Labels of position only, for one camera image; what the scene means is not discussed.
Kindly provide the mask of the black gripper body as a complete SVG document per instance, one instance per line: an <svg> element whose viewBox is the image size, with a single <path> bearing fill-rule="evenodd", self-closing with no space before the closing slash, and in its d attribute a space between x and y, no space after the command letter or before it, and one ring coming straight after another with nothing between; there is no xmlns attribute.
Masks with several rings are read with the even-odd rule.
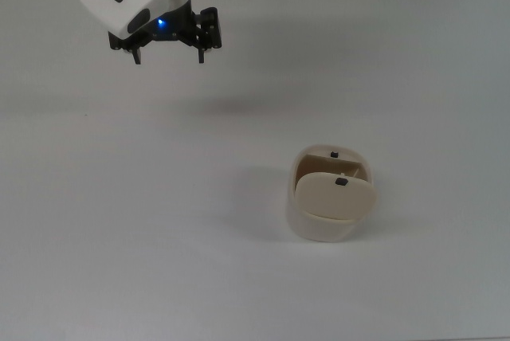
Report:
<svg viewBox="0 0 510 341"><path fill-rule="evenodd" d="M176 10L160 15L143 27L145 40L198 42L200 17L193 11L192 1Z"/></svg>

